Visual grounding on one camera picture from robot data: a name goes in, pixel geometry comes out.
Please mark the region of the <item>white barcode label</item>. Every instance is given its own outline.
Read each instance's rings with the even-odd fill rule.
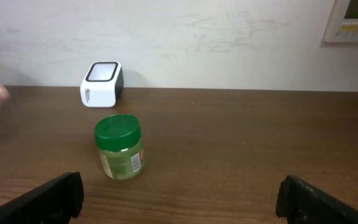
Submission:
[[[134,172],[140,170],[142,168],[142,165],[140,164],[140,157],[139,153],[131,157],[132,160],[132,168],[134,168]]]

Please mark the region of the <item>yellow label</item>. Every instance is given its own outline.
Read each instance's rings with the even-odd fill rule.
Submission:
[[[342,26],[341,31],[356,31],[358,26]]]

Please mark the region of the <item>green jar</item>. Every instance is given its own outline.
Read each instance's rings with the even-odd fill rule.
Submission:
[[[144,167],[139,121],[129,114],[102,119],[94,129],[104,172],[113,179],[129,179]]]

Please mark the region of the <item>white device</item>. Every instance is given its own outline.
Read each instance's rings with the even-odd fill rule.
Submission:
[[[121,64],[96,62],[92,64],[82,81],[82,103],[87,107],[112,107],[124,88]]]
[[[358,42],[358,0],[336,0],[325,42]]]

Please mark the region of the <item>green lid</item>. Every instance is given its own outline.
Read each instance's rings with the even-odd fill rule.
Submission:
[[[99,149],[120,152],[134,147],[140,140],[139,121],[133,115],[118,114],[104,118],[94,128]]]

